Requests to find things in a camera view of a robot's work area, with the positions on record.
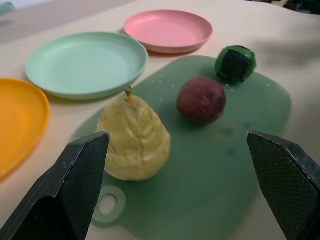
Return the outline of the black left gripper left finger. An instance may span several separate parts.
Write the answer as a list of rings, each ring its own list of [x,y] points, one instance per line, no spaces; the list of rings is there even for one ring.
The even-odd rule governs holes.
[[[2,240],[84,240],[103,182],[108,131],[69,143],[0,230]]]

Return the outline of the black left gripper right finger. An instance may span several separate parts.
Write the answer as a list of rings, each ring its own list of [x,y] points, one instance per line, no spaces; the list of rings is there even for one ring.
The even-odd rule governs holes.
[[[259,186],[288,240],[320,238],[320,166],[298,144],[248,131]]]

